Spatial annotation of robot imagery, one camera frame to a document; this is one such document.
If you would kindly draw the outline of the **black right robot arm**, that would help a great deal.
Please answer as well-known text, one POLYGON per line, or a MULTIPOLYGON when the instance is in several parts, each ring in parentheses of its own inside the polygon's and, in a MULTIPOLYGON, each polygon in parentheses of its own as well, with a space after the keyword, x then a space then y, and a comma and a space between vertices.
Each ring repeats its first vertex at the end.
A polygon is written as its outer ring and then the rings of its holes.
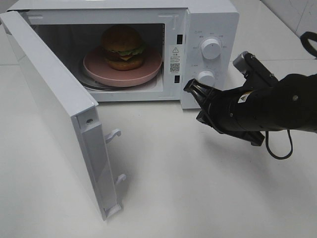
POLYGON ((197 120, 220 134, 260 146, 263 131, 317 131, 317 76, 289 74, 265 84, 247 79, 243 86, 218 90, 192 79, 184 91, 201 112, 197 120))

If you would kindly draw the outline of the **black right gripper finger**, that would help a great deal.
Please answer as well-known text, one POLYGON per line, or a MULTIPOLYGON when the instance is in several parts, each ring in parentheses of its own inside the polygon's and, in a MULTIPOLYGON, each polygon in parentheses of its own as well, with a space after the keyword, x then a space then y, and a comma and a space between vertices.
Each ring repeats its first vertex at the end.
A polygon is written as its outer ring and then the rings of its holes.
POLYGON ((252 146, 261 146, 264 141, 264 135, 259 131, 228 131, 224 134, 233 136, 235 138, 245 140, 251 143, 252 146))
POLYGON ((202 110, 206 110, 211 101, 220 94, 219 89, 202 84, 196 79, 189 80, 183 90, 192 94, 202 110))

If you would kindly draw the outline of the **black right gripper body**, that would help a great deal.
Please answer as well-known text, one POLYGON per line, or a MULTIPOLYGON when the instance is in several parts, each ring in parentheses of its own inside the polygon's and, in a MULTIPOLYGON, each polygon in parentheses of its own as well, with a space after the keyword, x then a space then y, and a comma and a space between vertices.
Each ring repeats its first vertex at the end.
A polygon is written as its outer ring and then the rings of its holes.
POLYGON ((244 87, 220 91, 206 110, 201 109, 196 119, 220 134, 225 130, 262 132, 259 122, 262 97, 262 90, 244 87))

